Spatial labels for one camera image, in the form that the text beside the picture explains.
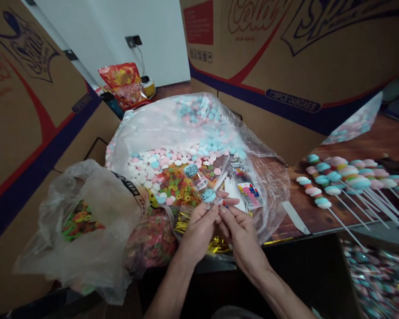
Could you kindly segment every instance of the cardboard box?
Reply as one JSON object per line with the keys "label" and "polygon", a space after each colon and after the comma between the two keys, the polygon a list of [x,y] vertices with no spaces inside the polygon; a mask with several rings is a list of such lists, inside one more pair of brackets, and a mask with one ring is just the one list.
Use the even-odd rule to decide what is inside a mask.
{"label": "cardboard box", "polygon": [[399,73],[399,0],[180,0],[193,92],[296,164]]}
{"label": "cardboard box", "polygon": [[0,1],[0,314],[50,289],[13,264],[50,182],[85,158],[103,164],[119,123],[24,4]]}

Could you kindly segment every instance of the hand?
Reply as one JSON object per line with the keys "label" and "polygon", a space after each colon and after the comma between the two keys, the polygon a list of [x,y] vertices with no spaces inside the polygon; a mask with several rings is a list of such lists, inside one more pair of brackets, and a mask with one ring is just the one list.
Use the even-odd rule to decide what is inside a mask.
{"label": "hand", "polygon": [[262,248],[260,247],[253,219],[236,207],[219,208],[221,222],[218,222],[222,237],[232,244],[235,262],[256,286],[259,278],[266,272],[273,272]]}
{"label": "hand", "polygon": [[[229,194],[226,192],[220,192],[219,195],[228,205],[239,203],[239,199],[228,198]],[[215,232],[215,222],[220,221],[218,205],[213,204],[209,210],[207,210],[207,205],[202,202],[192,211],[188,228],[177,250],[180,258],[193,266],[206,254]]]}

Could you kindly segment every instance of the red snack bag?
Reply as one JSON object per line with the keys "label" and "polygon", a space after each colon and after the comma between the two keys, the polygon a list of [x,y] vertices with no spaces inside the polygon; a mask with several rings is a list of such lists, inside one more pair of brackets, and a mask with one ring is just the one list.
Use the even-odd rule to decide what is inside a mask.
{"label": "red snack bag", "polygon": [[141,76],[135,63],[106,66],[98,71],[113,90],[123,111],[151,103],[143,90]]}

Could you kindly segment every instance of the navy stripe on box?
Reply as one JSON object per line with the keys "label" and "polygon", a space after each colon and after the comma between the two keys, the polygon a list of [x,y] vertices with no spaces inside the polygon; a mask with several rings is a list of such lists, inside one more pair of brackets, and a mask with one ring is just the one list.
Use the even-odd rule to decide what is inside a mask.
{"label": "navy stripe on box", "polygon": [[377,88],[371,93],[345,105],[321,109],[316,113],[309,113],[305,110],[270,99],[264,94],[250,91],[203,74],[197,71],[190,61],[189,69],[192,78],[201,81],[218,91],[258,106],[263,110],[279,115],[287,120],[326,136],[330,135],[336,128],[343,124],[344,121],[364,106],[381,90],[381,87]]}
{"label": "navy stripe on box", "polygon": [[101,103],[102,99],[90,85],[87,85],[87,87],[92,97],[90,102],[86,104],[80,113],[72,118],[33,163],[0,197],[0,236],[25,206],[46,176],[53,170],[60,157]]}

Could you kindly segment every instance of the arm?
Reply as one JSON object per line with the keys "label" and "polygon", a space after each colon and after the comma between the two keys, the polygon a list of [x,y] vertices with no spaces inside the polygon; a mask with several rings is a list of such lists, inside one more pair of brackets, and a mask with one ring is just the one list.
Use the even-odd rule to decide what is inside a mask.
{"label": "arm", "polygon": [[232,206],[229,209],[221,206],[219,212],[219,228],[222,236],[232,243],[236,264],[260,291],[274,313],[282,319],[316,319],[270,266],[258,244],[250,215]]}
{"label": "arm", "polygon": [[[220,196],[225,198],[228,193],[220,192]],[[239,203],[233,198],[225,198],[225,201],[229,205]],[[194,268],[207,252],[218,217],[216,205],[207,210],[207,205],[201,203],[192,211],[188,229],[144,319],[179,318]]]}
{"label": "arm", "polygon": [[155,297],[144,318],[178,318],[185,301],[195,265],[183,259],[178,250],[170,263]]}

